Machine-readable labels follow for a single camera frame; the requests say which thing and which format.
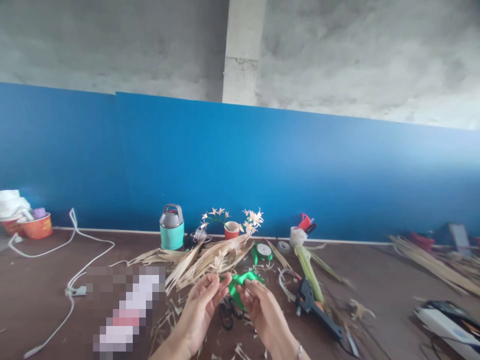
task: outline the red container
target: red container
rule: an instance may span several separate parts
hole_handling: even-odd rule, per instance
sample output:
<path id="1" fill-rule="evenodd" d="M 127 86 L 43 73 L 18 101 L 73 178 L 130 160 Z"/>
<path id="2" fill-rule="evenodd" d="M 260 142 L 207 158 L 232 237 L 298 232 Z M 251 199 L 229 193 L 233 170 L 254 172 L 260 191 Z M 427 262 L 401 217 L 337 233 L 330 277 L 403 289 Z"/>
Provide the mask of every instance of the red container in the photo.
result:
<path id="1" fill-rule="evenodd" d="M 240 234 L 239 224 L 238 222 L 235 221 L 227 221 L 225 223 L 229 229 L 233 230 L 235 229 L 236 231 L 229 231 L 227 228 L 224 226 L 223 228 L 225 229 L 225 240 L 230 240 L 233 238 L 236 238 Z"/>
<path id="2" fill-rule="evenodd" d="M 417 245 L 420 249 L 423 249 L 427 252 L 432 250 L 432 246 L 435 244 L 434 239 L 428 237 L 423 237 L 417 234 L 416 232 L 411 232 L 408 235 L 408 240 Z"/>
<path id="3" fill-rule="evenodd" d="M 18 224 L 21 225 L 22 229 L 30 239 L 43 239 L 52 235 L 53 232 L 49 212 L 46 213 L 45 217 L 38 220 L 27 221 L 26 218 L 22 218 L 18 220 Z"/>
<path id="4" fill-rule="evenodd" d="M 10 235 L 15 235 L 15 233 L 18 233 L 18 236 L 24 237 L 26 235 L 25 231 L 22 229 L 20 224 L 17 223 L 17 221 L 22 217 L 23 215 L 21 214 L 12 217 L 4 217 L 0 219 L 0 223 Z"/>

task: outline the thermos handle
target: thermos handle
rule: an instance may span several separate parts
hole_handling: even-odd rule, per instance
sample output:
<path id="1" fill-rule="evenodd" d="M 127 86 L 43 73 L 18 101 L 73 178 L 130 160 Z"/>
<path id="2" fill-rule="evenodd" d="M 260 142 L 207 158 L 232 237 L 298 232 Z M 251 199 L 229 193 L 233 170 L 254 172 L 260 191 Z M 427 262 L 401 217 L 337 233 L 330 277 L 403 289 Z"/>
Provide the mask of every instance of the thermos handle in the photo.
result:
<path id="1" fill-rule="evenodd" d="M 169 207 L 172 207 L 172 208 L 175 208 L 176 211 L 178 212 L 178 221 L 180 221 L 180 223 L 183 223 L 184 222 L 184 215 L 182 214 L 182 208 L 180 207 L 180 205 L 177 205 L 177 204 L 167 204 L 165 205 L 165 207 L 163 208 L 163 213 L 165 213 Z"/>

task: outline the purple cup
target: purple cup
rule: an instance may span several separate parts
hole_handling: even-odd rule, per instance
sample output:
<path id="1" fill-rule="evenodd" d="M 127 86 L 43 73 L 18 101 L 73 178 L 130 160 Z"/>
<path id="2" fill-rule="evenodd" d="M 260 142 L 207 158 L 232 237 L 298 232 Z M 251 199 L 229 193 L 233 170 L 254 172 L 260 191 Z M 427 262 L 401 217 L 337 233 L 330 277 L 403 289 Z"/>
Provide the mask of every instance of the purple cup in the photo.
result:
<path id="1" fill-rule="evenodd" d="M 47 216 L 47 213 L 45 212 L 44 207 L 39 207 L 33 210 L 33 217 L 35 218 L 35 220 L 44 218 L 46 216 Z"/>

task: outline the concrete pillar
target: concrete pillar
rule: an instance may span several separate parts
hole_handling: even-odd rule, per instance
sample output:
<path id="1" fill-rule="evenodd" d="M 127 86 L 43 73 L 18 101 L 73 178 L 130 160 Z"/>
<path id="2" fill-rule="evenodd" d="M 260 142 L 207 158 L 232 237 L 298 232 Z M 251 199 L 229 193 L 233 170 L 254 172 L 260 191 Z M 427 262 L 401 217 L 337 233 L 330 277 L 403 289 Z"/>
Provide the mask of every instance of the concrete pillar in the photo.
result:
<path id="1" fill-rule="evenodd" d="M 230 0 L 222 102 L 257 104 L 255 83 L 267 0 Z"/>

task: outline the glue gun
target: glue gun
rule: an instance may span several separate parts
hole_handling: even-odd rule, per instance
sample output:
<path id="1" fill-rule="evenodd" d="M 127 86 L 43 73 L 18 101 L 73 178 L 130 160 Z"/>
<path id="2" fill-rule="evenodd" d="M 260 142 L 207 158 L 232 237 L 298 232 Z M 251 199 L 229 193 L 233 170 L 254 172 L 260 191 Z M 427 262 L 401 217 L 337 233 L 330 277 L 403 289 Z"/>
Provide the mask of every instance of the glue gun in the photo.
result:
<path id="1" fill-rule="evenodd" d="M 344 334 L 340 326 L 335 324 L 333 320 L 323 312 L 323 310 L 315 302 L 314 292 L 312 291 L 312 286 L 310 282 L 304 278 L 300 283 L 300 288 L 296 294 L 295 300 L 296 314 L 300 316 L 302 309 L 307 314 L 314 314 L 318 319 L 320 319 L 323 327 L 330 333 L 333 339 L 336 342 L 341 342 Z"/>

